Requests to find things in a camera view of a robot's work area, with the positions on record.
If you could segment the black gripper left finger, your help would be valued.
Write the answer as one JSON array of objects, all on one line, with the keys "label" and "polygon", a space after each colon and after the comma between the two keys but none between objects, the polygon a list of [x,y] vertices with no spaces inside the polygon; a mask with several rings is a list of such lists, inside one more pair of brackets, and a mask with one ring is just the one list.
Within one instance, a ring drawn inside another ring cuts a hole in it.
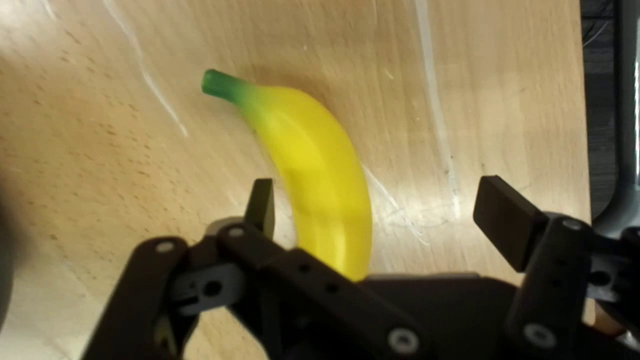
[{"label": "black gripper left finger", "polygon": [[257,179],[251,184],[243,220],[263,236],[273,236],[273,184],[269,179]]}]

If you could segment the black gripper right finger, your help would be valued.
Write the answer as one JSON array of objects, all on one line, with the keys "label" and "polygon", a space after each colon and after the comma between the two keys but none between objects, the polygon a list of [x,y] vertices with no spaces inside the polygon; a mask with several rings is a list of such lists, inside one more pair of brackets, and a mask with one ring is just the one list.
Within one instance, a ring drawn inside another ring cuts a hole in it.
[{"label": "black gripper right finger", "polygon": [[477,182],[474,225],[516,271],[523,272],[548,216],[500,177]]}]

